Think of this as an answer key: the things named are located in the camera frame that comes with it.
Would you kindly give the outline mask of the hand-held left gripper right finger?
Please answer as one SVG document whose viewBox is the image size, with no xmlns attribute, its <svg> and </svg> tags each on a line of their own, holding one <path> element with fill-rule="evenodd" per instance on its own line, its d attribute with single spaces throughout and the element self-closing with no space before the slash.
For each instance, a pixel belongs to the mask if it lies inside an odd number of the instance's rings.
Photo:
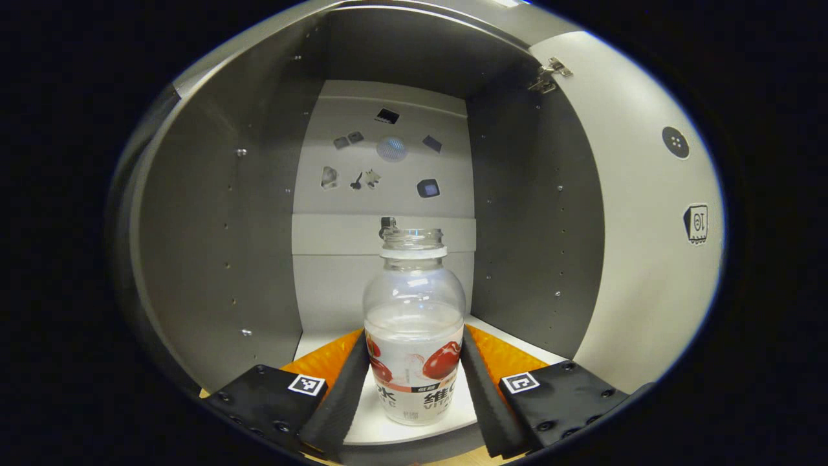
<svg viewBox="0 0 828 466">
<path fill-rule="evenodd" d="M 463 333 L 461 365 L 491 457 L 558 448 L 632 400 L 580 364 L 547 364 L 470 325 Z"/>
</svg>

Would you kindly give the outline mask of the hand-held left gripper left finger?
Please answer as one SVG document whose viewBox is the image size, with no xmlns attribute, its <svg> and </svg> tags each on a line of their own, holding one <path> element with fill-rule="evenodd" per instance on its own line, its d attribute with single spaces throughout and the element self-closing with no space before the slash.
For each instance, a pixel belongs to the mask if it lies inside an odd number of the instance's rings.
<svg viewBox="0 0 828 466">
<path fill-rule="evenodd" d="M 368 371 L 359 329 L 283 368 L 254 365 L 202 401 L 266 445 L 338 462 Z"/>
</svg>

